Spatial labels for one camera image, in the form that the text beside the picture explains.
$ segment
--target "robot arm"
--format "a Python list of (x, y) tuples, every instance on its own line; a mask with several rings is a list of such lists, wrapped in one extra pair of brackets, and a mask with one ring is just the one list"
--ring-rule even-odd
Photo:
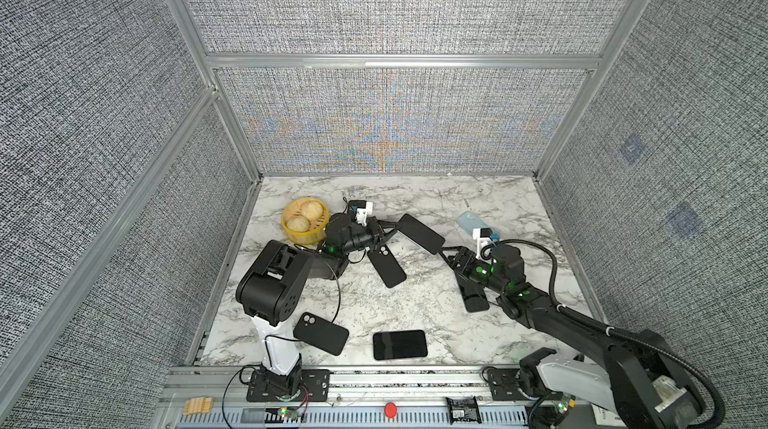
[[(456, 254), (443, 258), (457, 279), (477, 285), (480, 291), (496, 292), (496, 302), (511, 319), (558, 338), (597, 363), (573, 361), (552, 349), (540, 349), (521, 360), (518, 383), (525, 394), (576, 395), (619, 414), (628, 427), (638, 429), (683, 428), (701, 415), (704, 401), (683, 367), (643, 345), (617, 340), (608, 331), (600, 332), (566, 315), (547, 292), (525, 280), (519, 249), (492, 246), (490, 261), (477, 259), (467, 248), (451, 250)], [(669, 350), (666, 341), (652, 331), (636, 336)]]
[(299, 303), (306, 280), (338, 278), (348, 263), (345, 255), (302, 251), (269, 241), (237, 285), (235, 299), (259, 333), (259, 373), (275, 394), (293, 396), (301, 383), (301, 356), (286, 321)]

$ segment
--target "marble tabletop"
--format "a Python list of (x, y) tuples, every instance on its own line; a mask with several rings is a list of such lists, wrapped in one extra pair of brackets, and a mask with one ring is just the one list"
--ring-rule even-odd
[[(266, 242), (289, 242), (280, 226), (283, 209), (294, 199), (312, 195), (331, 211), (344, 209), (342, 197), (373, 202), (378, 219), (396, 221), (409, 213), (446, 238), (446, 245), (473, 247), (472, 237), (456, 223), (473, 211), (502, 239), (528, 239), (554, 250), (559, 269), (556, 294), (571, 308), (589, 314), (584, 296), (565, 259), (544, 206), (529, 177), (515, 176), (343, 176), (267, 177), (250, 217), (224, 297), (210, 330), (201, 365), (244, 365), (261, 360), (256, 329), (235, 300), (235, 289)], [(437, 255), (396, 235), (389, 248), (408, 279), (388, 289), (368, 259), (350, 265), (340, 278), (342, 300), (336, 323), (349, 329), (343, 352), (333, 356), (297, 343), (304, 365), (424, 365), (511, 364), (540, 347), (551, 347), (571, 357), (575, 351), (560, 341), (508, 318), (494, 305), (484, 312), (467, 313), (452, 271)], [(549, 258), (520, 247), (528, 280), (546, 290)], [(352, 261), (362, 252), (353, 253)], [(336, 282), (310, 279), (302, 293), (296, 319), (311, 311), (331, 319), (337, 302)], [(494, 294), (488, 292), (494, 301)], [(379, 331), (423, 329), (428, 356), (398, 361), (373, 358), (372, 334)]]

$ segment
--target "blue sticker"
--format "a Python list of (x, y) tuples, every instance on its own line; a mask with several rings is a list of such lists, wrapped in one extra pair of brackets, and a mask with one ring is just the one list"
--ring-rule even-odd
[(704, 230), (704, 221), (687, 202), (681, 202), (667, 214), (667, 223), (680, 239), (690, 239)]
[(630, 134), (624, 144), (619, 147), (619, 154), (624, 157), (627, 164), (635, 164), (645, 152), (645, 142), (638, 134)]

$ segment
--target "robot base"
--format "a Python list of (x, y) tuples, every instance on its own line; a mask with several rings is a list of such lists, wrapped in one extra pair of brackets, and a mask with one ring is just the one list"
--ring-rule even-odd
[[(327, 369), (302, 369), (301, 384), (306, 386), (310, 393), (310, 402), (325, 402), (328, 400), (328, 381), (331, 371)], [(248, 394), (245, 396), (248, 402), (275, 402), (282, 401), (284, 393), (277, 394), (274, 386), (267, 384), (266, 377), (259, 371), (254, 371), (250, 377), (248, 385)], [(292, 402), (302, 402), (304, 399), (304, 390), (300, 386), (299, 394)]]

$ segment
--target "metal rail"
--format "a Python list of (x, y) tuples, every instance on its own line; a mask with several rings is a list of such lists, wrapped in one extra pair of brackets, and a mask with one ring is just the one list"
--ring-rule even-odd
[(250, 177), (250, 180), (255, 182), (259, 180), (260, 170), (256, 163), (256, 156), (253, 149), (248, 143), (248, 139), (243, 132), (243, 128), (237, 122), (232, 106), (230, 106), (228, 99), (223, 94), (223, 89), (220, 84), (217, 84), (214, 71), (211, 70), (205, 62), (206, 49), (203, 43), (202, 37), (200, 37), (200, 31), (197, 29), (197, 24), (192, 17), (189, 6), (186, 0), (165, 0), (168, 7), (176, 19), (176, 23), (181, 31), (181, 35), (187, 43), (187, 47), (190, 50), (192, 59), (200, 71), (200, 76), (206, 82), (207, 85), (216, 84), (216, 89), (219, 91), (216, 98), (216, 109), (219, 111), (221, 120), (224, 124), (226, 132), (230, 136), (232, 146), (235, 148), (235, 152), (240, 161), (243, 163), (243, 167)]
[(458, 68), (597, 69), (600, 56), (556, 54), (244, 54), (211, 53), (208, 67), (302, 67), (308, 69)]

